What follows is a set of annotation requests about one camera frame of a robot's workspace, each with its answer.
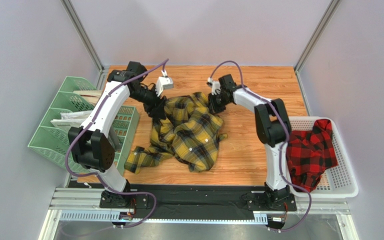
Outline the yellow plaid long sleeve shirt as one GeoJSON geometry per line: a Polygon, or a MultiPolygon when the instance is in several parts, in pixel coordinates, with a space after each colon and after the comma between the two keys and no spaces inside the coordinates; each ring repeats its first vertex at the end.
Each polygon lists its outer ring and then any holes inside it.
{"type": "Polygon", "coordinates": [[[227,134],[221,133],[223,119],[210,112],[208,96],[195,92],[169,98],[164,111],[166,118],[152,123],[149,147],[132,150],[125,170],[138,174],[142,168],[156,167],[170,158],[186,164],[190,172],[211,170],[227,134]]]}

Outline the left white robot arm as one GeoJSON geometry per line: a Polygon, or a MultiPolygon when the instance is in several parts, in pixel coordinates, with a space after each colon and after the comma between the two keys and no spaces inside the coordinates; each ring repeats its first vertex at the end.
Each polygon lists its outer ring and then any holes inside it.
{"type": "Polygon", "coordinates": [[[114,165],[115,147],[110,143],[110,131],[116,116],[128,99],[143,104],[144,110],[153,121],[166,119],[162,95],[174,86],[166,71],[164,60],[157,66],[146,69],[136,61],[130,61],[125,70],[113,70],[107,78],[102,97],[89,117],[79,126],[68,131],[69,147],[66,156],[90,170],[104,185],[101,194],[101,208],[127,208],[133,203],[130,183],[114,165]]]}

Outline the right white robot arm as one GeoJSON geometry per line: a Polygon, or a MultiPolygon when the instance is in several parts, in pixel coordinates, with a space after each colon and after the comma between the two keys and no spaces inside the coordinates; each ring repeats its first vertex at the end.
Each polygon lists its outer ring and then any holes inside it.
{"type": "Polygon", "coordinates": [[[228,104],[235,104],[254,114],[256,134],[265,147],[267,164],[262,203],[271,210],[282,207],[290,195],[286,152],[292,131],[284,102],[280,98],[260,96],[248,87],[236,84],[230,74],[218,80],[208,78],[207,85],[211,87],[211,93],[208,94],[211,113],[221,113],[228,104]]]}

